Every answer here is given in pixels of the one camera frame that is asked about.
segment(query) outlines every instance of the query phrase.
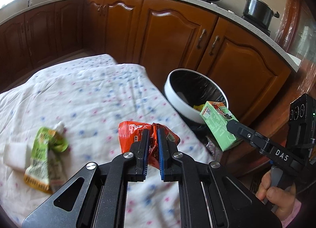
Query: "plastic wrapper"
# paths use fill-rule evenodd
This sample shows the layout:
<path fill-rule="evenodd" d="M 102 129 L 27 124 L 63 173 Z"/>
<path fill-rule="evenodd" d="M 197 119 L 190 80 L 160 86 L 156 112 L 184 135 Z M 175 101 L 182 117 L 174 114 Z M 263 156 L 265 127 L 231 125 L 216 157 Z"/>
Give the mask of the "plastic wrapper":
<path fill-rule="evenodd" d="M 66 182 L 58 153 L 67 147 L 68 142 L 56 130 L 41 127 L 34 140 L 31 165 L 24 174 L 25 183 L 46 193 L 57 191 Z"/>
<path fill-rule="evenodd" d="M 159 169 L 159 149 L 157 131 L 159 128 L 165 129 L 166 138 L 176 145 L 180 143 L 180 138 L 163 124 L 147 124 L 135 121 L 124 121 L 118 126 L 118 138 L 122 153 L 128 152 L 134 142 L 142 139 L 144 129 L 150 130 L 150 147 L 148 164 Z"/>

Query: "metal screw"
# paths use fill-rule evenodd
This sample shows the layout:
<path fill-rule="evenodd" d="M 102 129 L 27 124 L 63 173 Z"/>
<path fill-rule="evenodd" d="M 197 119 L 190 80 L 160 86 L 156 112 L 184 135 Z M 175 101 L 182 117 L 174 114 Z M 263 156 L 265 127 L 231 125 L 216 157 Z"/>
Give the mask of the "metal screw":
<path fill-rule="evenodd" d="M 87 168 L 88 170 L 93 170 L 93 169 L 95 169 L 96 167 L 97 167 L 96 163 L 93 163 L 93 162 L 90 162 L 90 163 L 88 163 L 88 164 L 86 165 L 86 168 Z"/>
<path fill-rule="evenodd" d="M 216 169 L 221 167 L 221 164 L 217 161 L 212 161 L 210 165 L 212 168 L 216 168 Z"/>
<path fill-rule="evenodd" d="M 133 152 L 125 152 L 123 155 L 125 158 L 131 158 L 134 156 Z"/>
<path fill-rule="evenodd" d="M 182 154 L 182 152 L 174 152 L 173 156 L 174 156 L 175 158 L 182 158 L 182 157 L 183 157 L 183 154 Z"/>

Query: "hand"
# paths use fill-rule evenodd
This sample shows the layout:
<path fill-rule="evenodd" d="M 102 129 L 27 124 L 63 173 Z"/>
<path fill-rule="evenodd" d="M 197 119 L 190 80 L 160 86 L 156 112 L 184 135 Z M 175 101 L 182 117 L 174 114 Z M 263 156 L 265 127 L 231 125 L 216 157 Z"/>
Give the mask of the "hand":
<path fill-rule="evenodd" d="M 263 200 L 265 197 L 279 208 L 275 212 L 276 216 L 281 220 L 285 220 L 291 213 L 294 207 L 296 188 L 292 185 L 289 192 L 277 187 L 270 187 L 271 185 L 271 171 L 265 173 L 261 179 L 259 189 L 256 197 Z"/>

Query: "green beverage carton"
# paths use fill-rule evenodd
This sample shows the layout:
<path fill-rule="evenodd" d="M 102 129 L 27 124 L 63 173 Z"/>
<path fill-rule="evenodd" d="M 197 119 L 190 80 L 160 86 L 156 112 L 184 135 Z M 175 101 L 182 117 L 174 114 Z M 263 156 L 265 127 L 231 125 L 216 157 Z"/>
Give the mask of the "green beverage carton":
<path fill-rule="evenodd" d="M 235 147 L 240 143 L 241 140 L 226 129 L 229 120 L 237 119 L 223 102 L 206 102 L 200 115 L 213 133 L 222 151 Z"/>

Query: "wooden cabinet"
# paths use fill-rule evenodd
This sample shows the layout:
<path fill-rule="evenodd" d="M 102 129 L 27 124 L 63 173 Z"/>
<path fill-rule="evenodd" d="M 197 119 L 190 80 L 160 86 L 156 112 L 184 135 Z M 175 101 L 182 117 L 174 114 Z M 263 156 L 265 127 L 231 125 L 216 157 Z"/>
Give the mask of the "wooden cabinet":
<path fill-rule="evenodd" d="M 59 57 L 82 48 L 83 0 L 55 3 L 55 35 Z"/>
<path fill-rule="evenodd" d="M 54 4 L 25 13 L 26 38 L 34 68 L 57 58 Z"/>
<path fill-rule="evenodd" d="M 33 69 L 26 43 L 23 14 L 0 26 L 0 62 L 1 89 Z"/>
<path fill-rule="evenodd" d="M 144 0 L 133 62 L 146 68 L 150 80 L 163 89 L 177 68 L 196 69 L 218 17 L 171 0 Z"/>
<path fill-rule="evenodd" d="M 143 0 L 104 0 L 102 52 L 118 63 L 131 63 Z"/>
<path fill-rule="evenodd" d="M 83 47 L 95 54 L 101 49 L 101 12 L 104 0 L 84 0 L 83 5 Z"/>
<path fill-rule="evenodd" d="M 266 108 L 291 72 L 270 47 L 223 18 L 216 24 L 197 71 L 222 88 L 229 109 L 245 125 Z"/>

